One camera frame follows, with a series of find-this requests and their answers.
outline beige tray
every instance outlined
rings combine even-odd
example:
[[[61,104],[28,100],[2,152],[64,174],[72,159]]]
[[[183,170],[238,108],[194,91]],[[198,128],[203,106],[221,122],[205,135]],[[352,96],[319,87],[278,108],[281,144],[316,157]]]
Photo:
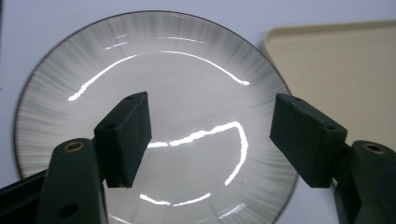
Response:
[[[396,21],[277,28],[264,49],[291,94],[396,149]]]

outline white ceramic plate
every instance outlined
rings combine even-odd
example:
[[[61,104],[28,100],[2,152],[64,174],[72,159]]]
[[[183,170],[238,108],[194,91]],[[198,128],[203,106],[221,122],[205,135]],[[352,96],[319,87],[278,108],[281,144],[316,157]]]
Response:
[[[111,223],[268,223],[296,173],[268,138],[287,89],[246,40],[211,21],[147,11],[70,35],[22,94],[15,148],[22,176],[123,97],[148,92],[152,140],[131,189],[107,189]]]

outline white background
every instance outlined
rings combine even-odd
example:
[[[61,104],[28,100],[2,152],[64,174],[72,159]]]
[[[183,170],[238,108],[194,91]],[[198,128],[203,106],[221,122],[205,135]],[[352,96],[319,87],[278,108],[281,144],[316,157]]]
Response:
[[[3,1],[0,58],[0,188],[19,179],[12,131],[26,79],[59,42],[84,26],[120,13],[170,10],[203,17],[257,48],[278,26],[396,19],[394,0],[8,0]],[[310,189],[301,179],[277,223],[338,223],[332,190]]]

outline plate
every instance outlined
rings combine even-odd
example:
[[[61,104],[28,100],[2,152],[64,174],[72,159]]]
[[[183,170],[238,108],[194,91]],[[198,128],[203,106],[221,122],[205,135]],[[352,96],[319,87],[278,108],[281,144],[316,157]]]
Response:
[[[106,189],[110,223],[274,222],[296,173],[268,138],[287,89],[245,39],[191,15],[144,11],[91,24],[34,69],[15,122],[21,175],[148,92],[152,140],[131,189]]]

